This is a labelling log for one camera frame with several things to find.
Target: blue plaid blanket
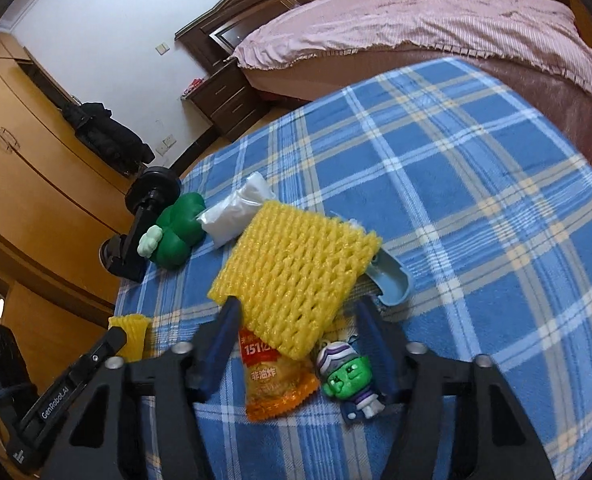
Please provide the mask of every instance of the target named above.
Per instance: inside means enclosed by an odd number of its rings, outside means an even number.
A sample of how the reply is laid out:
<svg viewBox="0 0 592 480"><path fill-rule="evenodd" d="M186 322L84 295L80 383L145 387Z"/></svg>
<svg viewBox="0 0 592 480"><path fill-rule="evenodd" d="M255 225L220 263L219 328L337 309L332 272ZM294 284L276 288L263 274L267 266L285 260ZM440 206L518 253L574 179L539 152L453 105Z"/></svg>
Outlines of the blue plaid blanket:
<svg viewBox="0 0 592 480"><path fill-rule="evenodd" d="M183 183L207 206L253 171L279 200L355 218L413 273L384 316L438 354L491 354L559 479L592 460L592 168L540 112L457 59L394 70L308 104L208 156ZM124 283L117 314L153 317L157 355L212 319L206 298L232 244L207 239L177 272ZM160 478L153 400L144 414ZM436 478L449 462L450 402ZM239 349L196 413L217 479L379 478L399 412L347 428L312 396L288 416L245 416Z"/></svg>

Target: green toy figure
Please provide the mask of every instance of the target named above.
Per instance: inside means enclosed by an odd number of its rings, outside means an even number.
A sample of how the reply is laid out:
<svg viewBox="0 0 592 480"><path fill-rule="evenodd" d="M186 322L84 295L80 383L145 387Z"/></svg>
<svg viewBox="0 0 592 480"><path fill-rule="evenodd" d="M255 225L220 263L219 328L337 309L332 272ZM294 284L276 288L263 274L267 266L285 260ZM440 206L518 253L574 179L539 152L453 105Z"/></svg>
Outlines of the green toy figure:
<svg viewBox="0 0 592 480"><path fill-rule="evenodd" d="M204 209L205 201L199 193L181 195L140 238L138 254L163 269L180 267L189 258L191 249L205 237L197 220Z"/></svg>
<svg viewBox="0 0 592 480"><path fill-rule="evenodd" d="M344 401L341 411L348 422L372 418L385 409L372 383L369 360L349 343L336 341L325 346L318 353L316 368L324 381L323 392Z"/></svg>

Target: drawer handle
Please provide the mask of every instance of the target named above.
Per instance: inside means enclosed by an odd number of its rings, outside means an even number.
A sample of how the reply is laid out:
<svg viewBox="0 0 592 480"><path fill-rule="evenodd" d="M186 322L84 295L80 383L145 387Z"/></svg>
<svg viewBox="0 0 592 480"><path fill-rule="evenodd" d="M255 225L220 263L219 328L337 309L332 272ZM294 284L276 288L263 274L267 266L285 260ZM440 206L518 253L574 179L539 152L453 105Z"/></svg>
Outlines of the drawer handle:
<svg viewBox="0 0 592 480"><path fill-rule="evenodd" d="M4 144L7 153L17 152L20 149L18 139L6 128L0 128L0 142Z"/></svg>

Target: white plastic bag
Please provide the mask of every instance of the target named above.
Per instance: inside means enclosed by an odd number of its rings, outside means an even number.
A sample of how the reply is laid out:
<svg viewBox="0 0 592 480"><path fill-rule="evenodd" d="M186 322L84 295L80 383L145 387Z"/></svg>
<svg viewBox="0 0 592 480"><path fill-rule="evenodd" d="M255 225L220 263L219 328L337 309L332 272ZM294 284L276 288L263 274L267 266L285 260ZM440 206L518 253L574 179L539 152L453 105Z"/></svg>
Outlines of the white plastic bag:
<svg viewBox="0 0 592 480"><path fill-rule="evenodd" d="M198 221L214 240L214 246L220 247L245 230L266 200L275 198L267 181L256 171L240 189L205 209Z"/></svg>

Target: pink blanket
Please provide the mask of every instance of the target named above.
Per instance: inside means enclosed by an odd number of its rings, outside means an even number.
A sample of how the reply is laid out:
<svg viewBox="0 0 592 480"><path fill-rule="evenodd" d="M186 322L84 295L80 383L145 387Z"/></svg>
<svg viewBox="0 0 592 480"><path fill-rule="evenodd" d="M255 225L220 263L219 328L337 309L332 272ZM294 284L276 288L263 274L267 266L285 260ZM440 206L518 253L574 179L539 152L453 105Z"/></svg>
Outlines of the pink blanket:
<svg viewBox="0 0 592 480"><path fill-rule="evenodd" d="M554 0L314 0L253 31L234 50L243 68L411 46L520 62L592 96L592 49Z"/></svg>

